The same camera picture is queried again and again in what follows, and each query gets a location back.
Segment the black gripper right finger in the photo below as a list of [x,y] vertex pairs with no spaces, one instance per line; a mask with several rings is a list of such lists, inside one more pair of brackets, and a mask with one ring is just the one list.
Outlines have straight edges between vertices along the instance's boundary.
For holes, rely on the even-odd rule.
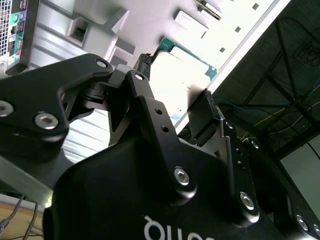
[[220,162],[219,183],[238,225],[250,225],[272,213],[273,225],[288,240],[317,240],[320,222],[287,174],[251,140],[238,140],[236,129],[208,89],[188,94],[191,136]]

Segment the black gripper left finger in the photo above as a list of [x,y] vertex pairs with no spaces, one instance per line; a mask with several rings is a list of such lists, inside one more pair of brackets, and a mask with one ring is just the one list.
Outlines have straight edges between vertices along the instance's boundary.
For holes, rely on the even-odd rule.
[[69,124],[93,110],[110,114],[111,136],[120,139],[137,120],[155,150],[159,166],[154,183],[168,200],[183,203],[197,190],[194,180],[179,183],[174,171],[187,170],[178,154],[180,141],[149,81],[136,70],[114,73],[103,58],[87,53],[0,80],[0,155],[8,162],[0,178],[44,205],[70,163],[62,152]]

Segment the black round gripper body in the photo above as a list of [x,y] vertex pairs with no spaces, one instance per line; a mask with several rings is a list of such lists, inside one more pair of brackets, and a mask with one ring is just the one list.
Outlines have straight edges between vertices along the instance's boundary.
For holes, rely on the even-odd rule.
[[265,213],[236,224],[219,183],[220,161],[192,145],[178,152],[191,164],[194,196],[174,203],[155,184],[156,155],[131,138],[83,160],[57,182],[44,212],[46,240],[288,240]]

